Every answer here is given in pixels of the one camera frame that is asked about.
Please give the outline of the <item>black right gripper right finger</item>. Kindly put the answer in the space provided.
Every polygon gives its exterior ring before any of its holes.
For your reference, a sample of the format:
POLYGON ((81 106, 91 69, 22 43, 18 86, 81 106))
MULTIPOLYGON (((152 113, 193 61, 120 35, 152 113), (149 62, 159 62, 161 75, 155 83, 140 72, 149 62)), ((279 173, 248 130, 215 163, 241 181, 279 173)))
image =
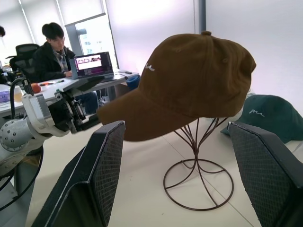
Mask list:
POLYGON ((241 181, 263 227, 303 225, 303 164, 262 128, 230 122, 241 181))

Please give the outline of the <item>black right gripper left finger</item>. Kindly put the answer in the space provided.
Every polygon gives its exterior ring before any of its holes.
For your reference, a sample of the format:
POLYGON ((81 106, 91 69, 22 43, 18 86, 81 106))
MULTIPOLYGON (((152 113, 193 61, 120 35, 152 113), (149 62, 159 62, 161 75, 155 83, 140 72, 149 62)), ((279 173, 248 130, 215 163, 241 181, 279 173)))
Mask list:
POLYGON ((34 227, 107 227, 118 185, 125 123, 101 126, 67 164, 34 227))

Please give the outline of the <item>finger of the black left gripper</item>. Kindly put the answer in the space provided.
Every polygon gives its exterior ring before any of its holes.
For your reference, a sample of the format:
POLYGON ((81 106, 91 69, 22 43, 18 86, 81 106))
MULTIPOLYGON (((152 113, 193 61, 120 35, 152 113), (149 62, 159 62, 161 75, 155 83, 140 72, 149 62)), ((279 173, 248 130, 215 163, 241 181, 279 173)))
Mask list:
POLYGON ((97 114, 91 115, 86 122, 80 125, 80 130, 88 130, 99 124, 99 119, 97 114))
POLYGON ((72 92, 77 93, 85 92, 96 84, 102 81, 102 77, 90 77, 90 78, 82 78, 82 79, 72 79, 68 85, 66 85, 62 90, 63 92, 72 92))

